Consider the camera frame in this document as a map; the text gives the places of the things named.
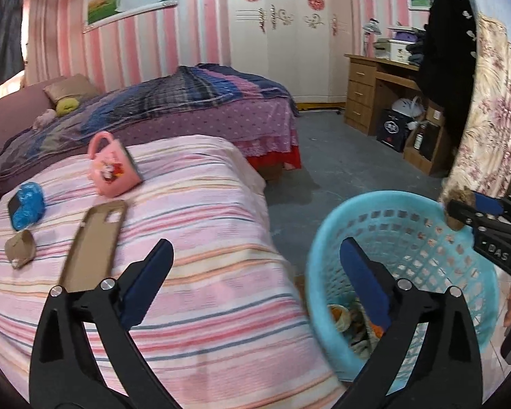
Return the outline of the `pink cartoon mug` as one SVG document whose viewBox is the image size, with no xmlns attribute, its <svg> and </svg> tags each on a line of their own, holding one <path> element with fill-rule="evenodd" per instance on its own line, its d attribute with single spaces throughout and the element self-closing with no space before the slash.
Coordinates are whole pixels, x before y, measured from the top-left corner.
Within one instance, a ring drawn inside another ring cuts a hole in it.
<svg viewBox="0 0 511 409">
<path fill-rule="evenodd" d="M 101 196 L 119 197 L 144 181 L 131 153 L 108 131 L 97 132 L 91 138 L 87 155 L 88 178 Z"/>
</svg>

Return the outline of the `white printer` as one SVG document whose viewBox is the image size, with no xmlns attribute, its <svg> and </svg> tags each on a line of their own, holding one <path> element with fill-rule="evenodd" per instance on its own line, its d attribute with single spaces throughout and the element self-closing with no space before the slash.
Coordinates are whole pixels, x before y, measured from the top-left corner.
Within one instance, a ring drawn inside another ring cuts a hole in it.
<svg viewBox="0 0 511 409">
<path fill-rule="evenodd" d="M 389 27 L 390 38 L 380 37 L 373 42 L 374 56 L 397 63 L 412 62 L 411 56 L 422 53 L 424 29 L 407 26 Z"/>
</svg>

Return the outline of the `purple bed with plaid blanket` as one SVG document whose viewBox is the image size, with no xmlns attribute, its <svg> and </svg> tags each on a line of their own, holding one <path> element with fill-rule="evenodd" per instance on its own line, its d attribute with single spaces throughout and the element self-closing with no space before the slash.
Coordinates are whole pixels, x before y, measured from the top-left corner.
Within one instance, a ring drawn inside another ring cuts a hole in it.
<svg viewBox="0 0 511 409">
<path fill-rule="evenodd" d="M 217 64 L 176 72 L 83 102 L 39 131 L 11 137 L 0 152 L 0 196 L 58 161 L 85 153 L 100 131 L 125 146 L 161 138 L 225 138 L 255 169 L 302 166 L 292 95 L 278 82 Z"/>
</svg>

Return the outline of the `light blue plastic basket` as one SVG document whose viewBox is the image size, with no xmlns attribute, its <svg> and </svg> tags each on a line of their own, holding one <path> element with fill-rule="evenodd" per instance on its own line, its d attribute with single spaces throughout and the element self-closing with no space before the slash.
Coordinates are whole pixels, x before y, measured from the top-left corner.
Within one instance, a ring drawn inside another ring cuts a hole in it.
<svg viewBox="0 0 511 409">
<path fill-rule="evenodd" d="M 499 286 L 492 263 L 473 250 L 468 228 L 447 227 L 441 205 L 413 193 L 382 190 L 350 198 L 327 216 L 316 232 L 305 268 L 305 297 L 315 337 L 342 381 L 354 381 L 368 358 L 356 353 L 328 310 L 358 303 L 340 262 L 342 241 L 352 237 L 369 259 L 382 263 L 394 278 L 417 288 L 462 290 L 481 353 L 489 351 L 498 322 Z"/>
</svg>

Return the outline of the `brown paper ball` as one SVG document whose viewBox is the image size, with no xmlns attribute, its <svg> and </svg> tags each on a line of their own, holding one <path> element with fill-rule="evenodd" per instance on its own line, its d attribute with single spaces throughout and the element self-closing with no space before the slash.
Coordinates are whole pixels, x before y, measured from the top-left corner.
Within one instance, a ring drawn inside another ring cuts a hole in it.
<svg viewBox="0 0 511 409">
<path fill-rule="evenodd" d="M 454 186 L 444 200 L 445 220 L 451 230 L 458 232 L 475 222 L 475 193 L 468 187 Z"/>
</svg>

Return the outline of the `grey snack wrapper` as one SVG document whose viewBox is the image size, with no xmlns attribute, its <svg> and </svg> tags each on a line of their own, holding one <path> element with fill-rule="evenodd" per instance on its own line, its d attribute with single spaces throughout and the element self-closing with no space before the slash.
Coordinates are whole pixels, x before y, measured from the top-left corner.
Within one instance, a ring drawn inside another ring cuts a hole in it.
<svg viewBox="0 0 511 409">
<path fill-rule="evenodd" d="M 372 353 L 372 344 L 366 325 L 365 314 L 361 305 L 357 302 L 350 309 L 351 323 L 347 329 L 347 338 L 353 353 L 359 357 L 369 357 Z"/>
</svg>

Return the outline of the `yellow plush toy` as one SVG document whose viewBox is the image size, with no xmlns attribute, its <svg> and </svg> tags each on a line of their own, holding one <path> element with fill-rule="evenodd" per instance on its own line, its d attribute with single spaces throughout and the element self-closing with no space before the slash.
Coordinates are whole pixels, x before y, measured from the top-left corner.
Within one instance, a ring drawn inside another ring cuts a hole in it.
<svg viewBox="0 0 511 409">
<path fill-rule="evenodd" d="M 66 116 L 68 113 L 76 110 L 80 105 L 80 102 L 74 97 L 64 97 L 58 100 L 55 111 L 58 117 Z"/>
</svg>

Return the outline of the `wooden desk with drawers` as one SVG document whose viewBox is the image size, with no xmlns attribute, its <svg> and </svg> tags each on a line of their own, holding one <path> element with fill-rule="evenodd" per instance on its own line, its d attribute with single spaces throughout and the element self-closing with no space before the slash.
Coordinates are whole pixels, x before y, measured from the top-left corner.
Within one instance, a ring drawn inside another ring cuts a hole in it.
<svg viewBox="0 0 511 409">
<path fill-rule="evenodd" d="M 344 122 L 366 136 L 376 135 L 382 112 L 396 100 L 420 94 L 415 65 L 350 54 L 344 57 L 349 59 Z"/>
</svg>

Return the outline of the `black smartphone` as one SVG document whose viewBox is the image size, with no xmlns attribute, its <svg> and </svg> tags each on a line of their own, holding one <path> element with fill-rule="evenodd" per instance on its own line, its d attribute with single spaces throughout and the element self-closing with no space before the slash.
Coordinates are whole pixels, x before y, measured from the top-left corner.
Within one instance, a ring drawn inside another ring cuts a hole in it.
<svg viewBox="0 0 511 409">
<path fill-rule="evenodd" d="M 7 205 L 8 214 L 9 214 L 11 221 L 13 220 L 14 214 L 19 210 L 19 208 L 21 208 L 21 206 L 22 206 L 22 204 L 21 204 L 21 201 L 19 200 L 18 193 L 15 193 L 10 198 L 8 205 Z"/>
</svg>

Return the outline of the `cream plastic lid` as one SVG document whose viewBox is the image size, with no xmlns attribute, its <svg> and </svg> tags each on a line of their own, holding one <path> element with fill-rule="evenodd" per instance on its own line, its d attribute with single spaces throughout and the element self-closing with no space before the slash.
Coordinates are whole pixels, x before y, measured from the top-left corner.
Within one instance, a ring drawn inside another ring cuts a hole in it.
<svg viewBox="0 0 511 409">
<path fill-rule="evenodd" d="M 350 311 L 345 306 L 341 305 L 328 305 L 328 310 L 333 319 L 335 328 L 339 333 L 344 333 L 350 328 L 351 315 Z"/>
</svg>

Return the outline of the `white helmet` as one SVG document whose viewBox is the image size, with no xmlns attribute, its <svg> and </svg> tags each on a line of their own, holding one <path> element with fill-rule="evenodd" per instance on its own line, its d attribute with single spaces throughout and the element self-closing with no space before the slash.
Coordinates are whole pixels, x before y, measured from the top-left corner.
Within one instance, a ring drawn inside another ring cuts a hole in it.
<svg viewBox="0 0 511 409">
<path fill-rule="evenodd" d="M 414 96 L 411 100 L 407 98 L 398 99 L 392 104 L 391 109 L 395 113 L 410 118 L 418 118 L 424 113 L 424 105 L 421 103 L 419 96 Z"/>
</svg>

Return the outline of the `white wardrobe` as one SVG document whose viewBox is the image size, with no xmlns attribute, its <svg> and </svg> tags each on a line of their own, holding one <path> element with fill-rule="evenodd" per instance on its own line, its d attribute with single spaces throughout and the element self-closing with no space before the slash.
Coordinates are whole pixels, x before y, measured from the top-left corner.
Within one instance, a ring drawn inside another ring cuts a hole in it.
<svg viewBox="0 0 511 409">
<path fill-rule="evenodd" d="M 228 0 L 232 66 L 284 86 L 298 104 L 345 102 L 352 0 Z"/>
</svg>

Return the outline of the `orange plastic wrapper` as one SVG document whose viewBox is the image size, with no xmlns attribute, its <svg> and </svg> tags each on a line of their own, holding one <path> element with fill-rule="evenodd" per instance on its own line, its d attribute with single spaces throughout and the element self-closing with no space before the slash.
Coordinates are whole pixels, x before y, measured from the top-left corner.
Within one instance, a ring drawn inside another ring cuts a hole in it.
<svg viewBox="0 0 511 409">
<path fill-rule="evenodd" d="M 383 336 L 383 334 L 384 334 L 384 330 L 383 330 L 383 328 L 381 328 L 381 327 L 379 327 L 379 326 L 377 326 L 377 325 L 373 324 L 372 322 L 369 322 L 369 326 L 370 326 L 370 328 L 371 328 L 371 330 L 372 330 L 373 334 L 374 334 L 374 335 L 375 335 L 378 339 L 380 339 L 380 338 Z"/>
</svg>

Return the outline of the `blue plastic bag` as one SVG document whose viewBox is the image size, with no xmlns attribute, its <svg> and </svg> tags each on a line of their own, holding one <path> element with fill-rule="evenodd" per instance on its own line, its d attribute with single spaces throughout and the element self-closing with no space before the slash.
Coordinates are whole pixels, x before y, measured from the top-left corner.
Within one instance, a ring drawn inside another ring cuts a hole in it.
<svg viewBox="0 0 511 409">
<path fill-rule="evenodd" d="M 43 190 L 36 182 L 24 183 L 16 193 L 22 206 L 10 222 L 15 231 L 21 231 L 36 224 L 43 217 L 46 204 Z"/>
</svg>

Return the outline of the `pink striped bedspread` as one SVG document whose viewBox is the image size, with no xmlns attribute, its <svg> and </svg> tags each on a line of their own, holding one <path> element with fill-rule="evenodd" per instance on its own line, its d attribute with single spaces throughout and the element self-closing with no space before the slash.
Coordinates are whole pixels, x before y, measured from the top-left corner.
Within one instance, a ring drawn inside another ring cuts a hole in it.
<svg viewBox="0 0 511 409">
<path fill-rule="evenodd" d="M 89 160 L 35 176 L 35 259 L 14 268 L 0 202 L 0 408 L 330 408 L 341 382 L 275 248 L 263 178 L 232 143 L 137 145 L 118 233 Z"/>
</svg>

